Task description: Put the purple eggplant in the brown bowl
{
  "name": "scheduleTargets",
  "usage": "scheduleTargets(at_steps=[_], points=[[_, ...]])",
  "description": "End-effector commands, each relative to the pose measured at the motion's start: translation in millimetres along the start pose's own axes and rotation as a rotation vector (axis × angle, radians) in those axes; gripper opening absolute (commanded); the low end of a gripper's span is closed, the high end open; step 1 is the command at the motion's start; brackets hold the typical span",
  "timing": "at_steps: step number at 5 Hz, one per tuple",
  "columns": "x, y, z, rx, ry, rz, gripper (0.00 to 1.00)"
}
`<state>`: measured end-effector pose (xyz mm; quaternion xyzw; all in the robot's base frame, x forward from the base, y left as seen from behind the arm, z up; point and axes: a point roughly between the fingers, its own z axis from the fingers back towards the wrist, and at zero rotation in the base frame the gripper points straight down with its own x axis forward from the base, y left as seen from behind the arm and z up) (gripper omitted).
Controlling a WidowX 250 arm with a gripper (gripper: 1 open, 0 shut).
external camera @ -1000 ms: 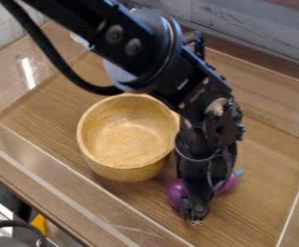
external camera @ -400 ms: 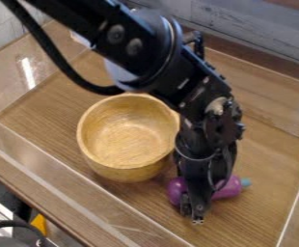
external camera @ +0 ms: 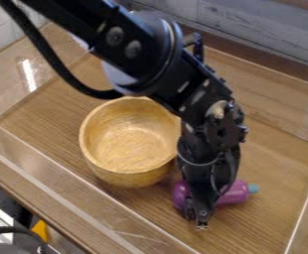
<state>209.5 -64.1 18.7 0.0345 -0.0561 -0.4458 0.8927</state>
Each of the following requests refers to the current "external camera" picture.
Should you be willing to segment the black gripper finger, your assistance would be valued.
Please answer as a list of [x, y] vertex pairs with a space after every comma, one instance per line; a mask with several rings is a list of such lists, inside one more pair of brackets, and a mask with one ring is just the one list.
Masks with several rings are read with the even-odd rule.
[[184, 193], [183, 213], [188, 221], [193, 221], [197, 218], [195, 211], [195, 203], [192, 200], [192, 196], [188, 192]]
[[193, 187], [197, 228], [200, 230], [209, 228], [209, 220], [215, 214], [220, 196], [220, 193], [209, 185], [196, 185]]

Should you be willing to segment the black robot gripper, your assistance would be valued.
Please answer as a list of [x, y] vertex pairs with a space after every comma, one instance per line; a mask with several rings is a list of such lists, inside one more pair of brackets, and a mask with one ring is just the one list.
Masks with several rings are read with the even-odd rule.
[[219, 198], [232, 187], [248, 132], [232, 89], [213, 69], [181, 52], [165, 72], [158, 102], [181, 119], [179, 163], [191, 198]]

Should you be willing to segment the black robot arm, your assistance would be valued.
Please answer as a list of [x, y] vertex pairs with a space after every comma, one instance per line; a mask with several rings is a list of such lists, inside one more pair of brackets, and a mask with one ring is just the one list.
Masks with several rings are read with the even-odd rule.
[[205, 229], [235, 182], [248, 129], [227, 81], [205, 63], [203, 38], [185, 36], [176, 22], [148, 12], [133, 13], [110, 0], [22, 2], [67, 30], [109, 66], [110, 90], [83, 84], [25, 11], [10, 4], [7, 11], [73, 88], [100, 99], [146, 96], [180, 117], [177, 164], [191, 189], [183, 212]]

